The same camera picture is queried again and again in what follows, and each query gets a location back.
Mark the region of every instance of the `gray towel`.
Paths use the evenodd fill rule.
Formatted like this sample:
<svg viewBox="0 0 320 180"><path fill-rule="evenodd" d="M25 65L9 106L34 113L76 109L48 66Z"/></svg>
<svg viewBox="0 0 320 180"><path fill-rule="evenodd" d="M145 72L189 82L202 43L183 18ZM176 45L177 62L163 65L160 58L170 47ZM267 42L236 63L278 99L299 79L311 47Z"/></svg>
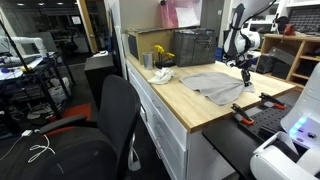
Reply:
<svg viewBox="0 0 320 180"><path fill-rule="evenodd" d="M192 90L199 90L220 106L237 100L242 91L254 92L252 85L250 89L244 88L241 79L219 72L195 74L181 78L180 81Z"/></svg>

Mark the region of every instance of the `cable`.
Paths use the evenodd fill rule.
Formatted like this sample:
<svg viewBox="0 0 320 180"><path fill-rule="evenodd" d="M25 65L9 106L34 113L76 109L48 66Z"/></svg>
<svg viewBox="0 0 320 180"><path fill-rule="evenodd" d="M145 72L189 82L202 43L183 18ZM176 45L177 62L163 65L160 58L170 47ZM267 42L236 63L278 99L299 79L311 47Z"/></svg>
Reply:
<svg viewBox="0 0 320 180"><path fill-rule="evenodd" d="M12 151L12 149L14 148L14 146L20 141L20 139L21 139L22 137L23 137L23 136L20 136L20 138L19 138L18 140L16 140L16 142L14 142L14 144L11 146L11 148L9 149L9 151L8 151L5 155L3 155L3 156L1 157L0 161L2 161L2 160Z"/></svg>
<svg viewBox="0 0 320 180"><path fill-rule="evenodd" d="M35 154L34 156L32 156L29 160L28 160L28 163L31 163L31 162L33 162L34 160L36 160L42 153L44 153L46 150L50 150L53 154L56 154L55 152L54 152L54 150L53 149L51 149L49 146L50 146L50 141L49 141L49 139L48 139L48 137L47 137L47 135L43 135L45 138L46 138L46 140L47 140L47 146L40 146L40 145L34 145L34 146L32 146L31 148L30 148L30 151L33 151L33 150L36 150L36 149L40 149L40 148L43 148L43 150L42 151L40 151L39 153L37 153L37 154Z"/></svg>

